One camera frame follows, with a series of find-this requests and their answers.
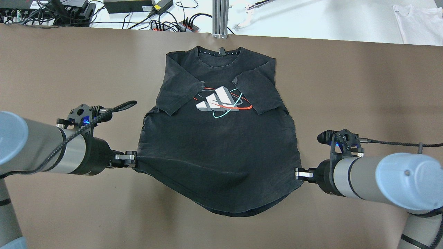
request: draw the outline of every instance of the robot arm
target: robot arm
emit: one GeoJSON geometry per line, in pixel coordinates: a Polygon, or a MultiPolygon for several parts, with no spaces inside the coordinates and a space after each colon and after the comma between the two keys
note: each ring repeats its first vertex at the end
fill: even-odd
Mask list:
{"type": "Polygon", "coordinates": [[[330,195],[403,208],[410,216],[398,248],[437,248],[443,234],[443,168],[437,160],[410,153],[365,157],[361,142],[368,139],[346,129],[323,132],[318,141],[331,146],[330,159],[317,168],[296,168],[295,179],[316,183],[330,195]]]}
{"type": "Polygon", "coordinates": [[[93,130],[97,123],[111,120],[112,113],[135,104],[129,101],[112,109],[83,104],[66,120],[58,119],[57,126],[0,112],[0,249],[26,248],[4,178],[40,171],[96,175],[105,168],[134,167],[136,151],[114,151],[94,137],[93,130]]]}

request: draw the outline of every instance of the white logo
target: white logo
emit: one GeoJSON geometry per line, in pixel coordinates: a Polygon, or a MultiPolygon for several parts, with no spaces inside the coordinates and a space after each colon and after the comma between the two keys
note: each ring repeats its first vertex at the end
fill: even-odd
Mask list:
{"type": "Polygon", "coordinates": [[[238,112],[240,110],[236,107],[237,103],[238,100],[234,101],[232,99],[229,90],[226,87],[221,86],[215,90],[215,93],[207,96],[206,101],[202,101],[195,106],[197,109],[204,112],[238,112]]]}

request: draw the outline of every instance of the blue led light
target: blue led light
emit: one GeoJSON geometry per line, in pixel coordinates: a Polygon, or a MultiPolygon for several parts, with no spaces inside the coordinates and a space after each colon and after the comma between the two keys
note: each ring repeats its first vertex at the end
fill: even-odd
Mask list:
{"type": "Polygon", "coordinates": [[[87,125],[89,124],[89,116],[84,116],[83,117],[83,125],[87,125]]]}

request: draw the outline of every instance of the white cloth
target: white cloth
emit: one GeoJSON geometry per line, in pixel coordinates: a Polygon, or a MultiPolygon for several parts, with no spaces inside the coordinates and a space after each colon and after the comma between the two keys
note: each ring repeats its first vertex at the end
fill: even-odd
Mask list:
{"type": "Polygon", "coordinates": [[[393,6],[405,44],[443,46],[442,8],[393,6]]]}

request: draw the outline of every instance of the black cable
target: black cable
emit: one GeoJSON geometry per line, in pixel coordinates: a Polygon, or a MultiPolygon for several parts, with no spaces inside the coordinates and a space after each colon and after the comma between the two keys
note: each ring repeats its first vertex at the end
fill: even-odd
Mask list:
{"type": "MultiPolygon", "coordinates": [[[[397,143],[397,142],[386,142],[386,141],[378,141],[378,140],[372,140],[367,139],[368,143],[370,144],[389,144],[389,145],[400,145],[400,146],[413,146],[413,147],[419,147],[420,144],[412,144],[412,143],[397,143]]],[[[442,147],[442,144],[423,144],[423,147],[442,147]]]]}
{"type": "Polygon", "coordinates": [[[177,5],[177,6],[179,6],[179,7],[182,7],[182,8],[186,8],[186,9],[195,9],[195,8],[197,8],[198,7],[198,2],[196,1],[196,0],[194,0],[194,2],[197,4],[197,5],[195,5],[194,7],[189,7],[189,6],[183,6],[183,4],[182,4],[182,2],[180,1],[180,2],[177,2],[177,3],[175,3],[175,5],[177,5]]]}
{"type": "Polygon", "coordinates": [[[181,31],[182,29],[181,29],[181,27],[179,26],[179,23],[177,22],[177,19],[176,19],[175,16],[174,16],[173,14],[171,14],[169,11],[165,11],[165,12],[163,12],[163,13],[161,13],[161,14],[159,15],[159,22],[160,22],[160,17],[161,17],[164,13],[168,13],[169,15],[172,16],[172,18],[174,18],[174,21],[175,21],[175,23],[177,24],[176,27],[177,27],[178,31],[181,31]]]}
{"type": "Polygon", "coordinates": [[[98,2],[98,3],[101,3],[101,4],[105,4],[105,3],[103,3],[102,1],[97,1],[97,0],[91,0],[91,1],[89,1],[90,3],[92,3],[92,2],[98,2]]]}
{"type": "Polygon", "coordinates": [[[16,10],[12,10],[11,14],[8,15],[9,12],[6,12],[6,22],[4,24],[10,25],[14,23],[14,16],[16,15],[16,10]]]}
{"type": "Polygon", "coordinates": [[[442,215],[442,220],[440,221],[440,228],[437,232],[437,235],[434,238],[434,241],[429,246],[429,249],[436,249],[442,239],[442,236],[443,236],[443,215],[442,215]]]}
{"type": "MultiPolygon", "coordinates": [[[[123,23],[123,22],[93,22],[93,23],[89,23],[89,24],[96,24],[96,23],[123,23]]],[[[32,26],[32,25],[28,25],[28,24],[23,24],[23,23],[15,23],[15,24],[20,24],[26,27],[31,27],[31,28],[41,28],[41,29],[52,29],[52,28],[59,28],[59,27],[74,27],[73,25],[77,25],[77,24],[88,24],[88,23],[73,23],[70,25],[58,25],[58,26],[52,26],[52,27],[38,27],[38,26],[32,26]]]]}
{"type": "Polygon", "coordinates": [[[168,21],[166,21],[166,22],[163,22],[163,24],[165,24],[166,27],[168,27],[167,29],[163,29],[163,31],[167,31],[167,30],[171,29],[174,32],[181,32],[181,28],[179,28],[180,26],[176,22],[168,22],[168,21]]]}
{"type": "Polygon", "coordinates": [[[38,19],[39,19],[39,25],[42,25],[42,24],[43,24],[43,22],[42,22],[42,18],[43,18],[43,11],[40,11],[40,12],[39,12],[39,16],[38,16],[38,19]]]}
{"type": "Polygon", "coordinates": [[[232,32],[232,30],[229,28],[229,27],[227,27],[228,28],[228,30],[229,31],[231,31],[231,33],[233,34],[233,35],[235,35],[235,33],[234,32],[232,32]]]}
{"type": "Polygon", "coordinates": [[[139,28],[139,30],[142,30],[142,29],[145,29],[145,28],[150,28],[151,30],[152,30],[152,22],[156,22],[155,20],[151,20],[151,21],[149,21],[149,26],[146,26],[146,27],[142,27],[142,28],[139,28]]]}
{"type": "Polygon", "coordinates": [[[46,6],[47,6],[48,4],[51,3],[51,1],[52,1],[52,0],[48,0],[48,2],[47,2],[46,4],[42,4],[42,6],[41,6],[40,8],[35,9],[33,12],[31,12],[31,13],[29,14],[29,17],[26,18],[26,20],[24,20],[24,21],[22,21],[22,22],[11,22],[11,23],[5,23],[5,24],[6,24],[6,25],[11,25],[11,24],[19,23],[19,24],[24,24],[24,25],[25,25],[25,23],[27,23],[30,19],[34,18],[34,15],[35,15],[35,14],[37,14],[39,11],[43,10],[44,8],[46,8],[46,6]]]}
{"type": "Polygon", "coordinates": [[[194,8],[197,8],[197,7],[198,7],[198,2],[197,2],[196,0],[194,0],[194,2],[197,4],[197,5],[194,6],[194,7],[186,7],[186,6],[183,6],[183,4],[182,4],[181,1],[175,3],[175,5],[177,5],[178,7],[182,7],[182,10],[183,10],[183,20],[185,20],[185,18],[186,18],[186,16],[185,16],[185,8],[187,8],[187,9],[194,9],[194,8]]]}
{"type": "Polygon", "coordinates": [[[95,22],[95,20],[97,20],[98,13],[99,13],[102,9],[106,9],[106,6],[103,5],[100,9],[97,10],[97,12],[94,14],[94,15],[95,15],[94,20],[92,20],[92,22],[90,22],[90,23],[93,23],[93,22],[95,22]]]}
{"type": "Polygon", "coordinates": [[[149,12],[148,16],[147,16],[145,19],[141,20],[139,23],[136,23],[135,25],[132,25],[132,26],[131,26],[130,28],[128,28],[128,29],[132,29],[133,27],[136,27],[136,26],[142,24],[144,21],[148,20],[149,18],[151,18],[152,16],[154,16],[156,13],[157,13],[157,11],[156,11],[155,9],[151,10],[151,12],[149,12]]]}
{"type": "Polygon", "coordinates": [[[57,14],[57,15],[58,15],[58,16],[61,16],[61,17],[65,17],[65,18],[70,19],[70,20],[75,20],[75,21],[86,21],[86,20],[91,19],[93,16],[97,16],[98,13],[99,13],[99,11],[102,10],[102,9],[105,9],[105,8],[106,8],[106,6],[102,6],[100,9],[97,10],[97,12],[95,12],[94,14],[92,14],[90,17],[81,18],[81,19],[79,19],[79,18],[74,18],[74,17],[72,17],[72,16],[65,16],[65,15],[60,15],[60,14],[57,14]]]}
{"type": "MultiPolygon", "coordinates": [[[[206,13],[198,13],[198,14],[195,14],[195,15],[191,16],[191,19],[189,19],[189,21],[190,21],[190,27],[191,27],[191,28],[194,26],[194,20],[195,20],[195,18],[197,18],[198,16],[208,16],[208,17],[212,18],[212,16],[211,16],[210,14],[206,14],[206,13]]],[[[233,35],[235,35],[235,33],[234,33],[229,27],[227,27],[227,28],[228,28],[229,31],[231,31],[231,33],[232,33],[233,35]]]]}
{"type": "Polygon", "coordinates": [[[129,12],[123,19],[123,25],[121,26],[121,29],[124,28],[124,23],[126,22],[126,17],[128,17],[132,12],[129,12]]]}
{"type": "Polygon", "coordinates": [[[69,143],[75,137],[77,137],[78,135],[82,134],[84,131],[88,130],[93,125],[94,126],[97,125],[97,123],[100,123],[103,119],[109,118],[109,116],[112,113],[116,113],[116,112],[120,112],[120,111],[126,110],[128,108],[131,108],[131,107],[135,106],[135,104],[137,104],[137,101],[135,101],[135,100],[128,101],[128,102],[125,102],[125,103],[123,103],[121,105],[118,105],[118,106],[116,106],[114,108],[111,108],[111,109],[107,110],[106,112],[98,115],[97,117],[92,119],[92,121],[89,124],[87,124],[87,125],[83,126],[82,128],[78,129],[71,136],[67,137],[66,140],[64,140],[62,143],[60,143],[36,169],[30,170],[30,171],[11,171],[11,172],[8,172],[6,174],[0,175],[0,179],[3,179],[3,178],[5,178],[7,176],[10,176],[10,175],[17,175],[17,174],[20,174],[20,175],[30,175],[30,174],[34,174],[34,173],[37,173],[37,172],[41,171],[55,157],[55,155],[63,147],[65,147],[67,143],[69,143]]]}
{"type": "Polygon", "coordinates": [[[55,19],[55,16],[49,16],[49,17],[43,17],[43,18],[35,18],[35,17],[31,17],[31,19],[30,20],[28,20],[28,21],[26,21],[27,23],[28,22],[30,22],[30,21],[37,21],[37,22],[49,22],[49,21],[52,21],[52,20],[54,20],[55,19]]]}

